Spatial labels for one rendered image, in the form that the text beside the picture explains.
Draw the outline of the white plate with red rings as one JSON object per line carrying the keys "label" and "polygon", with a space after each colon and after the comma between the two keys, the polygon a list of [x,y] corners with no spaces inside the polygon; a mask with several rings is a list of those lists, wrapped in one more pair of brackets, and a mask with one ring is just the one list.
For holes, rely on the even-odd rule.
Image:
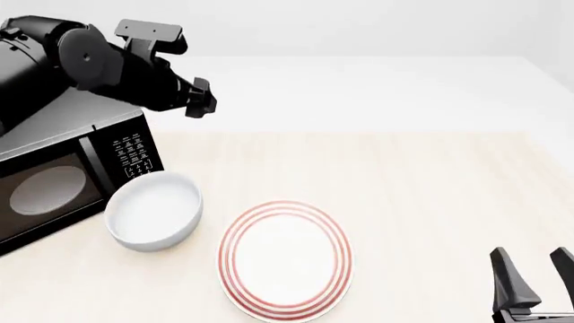
{"label": "white plate with red rings", "polygon": [[349,290],[352,244],[328,213],[300,201],[269,201],[239,215],[216,254],[222,290],[265,323],[309,323]]}

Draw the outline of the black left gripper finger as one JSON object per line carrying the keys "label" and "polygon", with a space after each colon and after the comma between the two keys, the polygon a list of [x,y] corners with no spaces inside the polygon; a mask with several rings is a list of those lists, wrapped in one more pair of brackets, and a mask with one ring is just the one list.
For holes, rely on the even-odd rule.
{"label": "black left gripper finger", "polygon": [[187,118],[203,118],[204,115],[215,112],[217,100],[210,92],[193,93],[190,96],[185,109]]}
{"label": "black left gripper finger", "polygon": [[195,96],[205,98],[211,95],[210,83],[201,77],[195,77],[191,85],[192,93]]}

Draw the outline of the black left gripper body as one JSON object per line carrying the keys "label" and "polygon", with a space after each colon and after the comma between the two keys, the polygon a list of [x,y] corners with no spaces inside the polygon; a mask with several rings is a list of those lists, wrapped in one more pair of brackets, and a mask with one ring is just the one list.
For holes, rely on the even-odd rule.
{"label": "black left gripper body", "polygon": [[175,108],[185,108],[186,112],[196,112],[198,110],[196,97],[193,94],[195,91],[194,86],[198,77],[192,77],[190,79],[185,79],[179,75],[176,75],[178,81],[178,90],[175,103],[173,107]]}

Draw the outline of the flat plate on black stalk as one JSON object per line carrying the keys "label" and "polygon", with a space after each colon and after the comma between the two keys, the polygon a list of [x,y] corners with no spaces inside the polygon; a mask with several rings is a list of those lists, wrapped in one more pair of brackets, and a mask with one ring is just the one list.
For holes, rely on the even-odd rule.
{"label": "flat plate on black stalk", "polygon": [[125,41],[125,50],[144,59],[156,53],[180,56],[188,48],[183,27],[176,24],[123,19],[114,34]]}

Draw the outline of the black microwave oven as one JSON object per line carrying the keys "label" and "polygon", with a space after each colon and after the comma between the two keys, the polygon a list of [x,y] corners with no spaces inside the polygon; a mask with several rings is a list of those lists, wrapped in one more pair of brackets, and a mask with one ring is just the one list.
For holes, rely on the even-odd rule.
{"label": "black microwave oven", "polygon": [[[82,193],[48,214],[14,212],[9,204],[13,191],[28,177],[56,166],[84,171]],[[163,169],[139,107],[68,89],[0,136],[0,257],[102,212],[131,179]]]}

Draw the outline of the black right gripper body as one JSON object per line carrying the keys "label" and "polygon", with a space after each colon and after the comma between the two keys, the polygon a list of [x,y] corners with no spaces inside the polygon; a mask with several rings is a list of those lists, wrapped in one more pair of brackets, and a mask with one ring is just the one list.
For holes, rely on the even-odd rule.
{"label": "black right gripper body", "polygon": [[494,304],[493,323],[574,323],[574,313],[533,313],[536,303]]}

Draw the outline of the glass microwave turntable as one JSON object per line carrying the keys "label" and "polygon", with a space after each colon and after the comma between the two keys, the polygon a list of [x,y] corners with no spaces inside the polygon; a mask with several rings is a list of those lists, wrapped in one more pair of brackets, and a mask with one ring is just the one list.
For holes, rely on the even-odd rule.
{"label": "glass microwave turntable", "polygon": [[75,166],[56,166],[25,179],[13,191],[9,204],[17,214],[48,214],[77,198],[86,181],[86,175],[81,169]]}

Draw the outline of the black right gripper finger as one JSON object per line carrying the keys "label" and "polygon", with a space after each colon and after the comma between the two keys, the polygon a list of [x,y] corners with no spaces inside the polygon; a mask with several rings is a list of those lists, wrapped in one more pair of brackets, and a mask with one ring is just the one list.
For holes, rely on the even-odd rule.
{"label": "black right gripper finger", "polygon": [[490,253],[490,260],[494,282],[492,311],[532,309],[542,303],[503,247],[495,248]]}
{"label": "black right gripper finger", "polygon": [[558,247],[550,258],[569,294],[570,303],[574,303],[574,255],[566,248]]}

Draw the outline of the white bowl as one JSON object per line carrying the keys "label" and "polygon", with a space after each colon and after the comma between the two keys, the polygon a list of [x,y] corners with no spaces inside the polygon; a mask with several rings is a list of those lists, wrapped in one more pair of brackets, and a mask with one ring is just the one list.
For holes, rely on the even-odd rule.
{"label": "white bowl", "polygon": [[177,246],[196,230],[204,197],[194,180],[174,171],[155,171],[130,180],[108,201],[103,219],[110,236],[135,252]]}

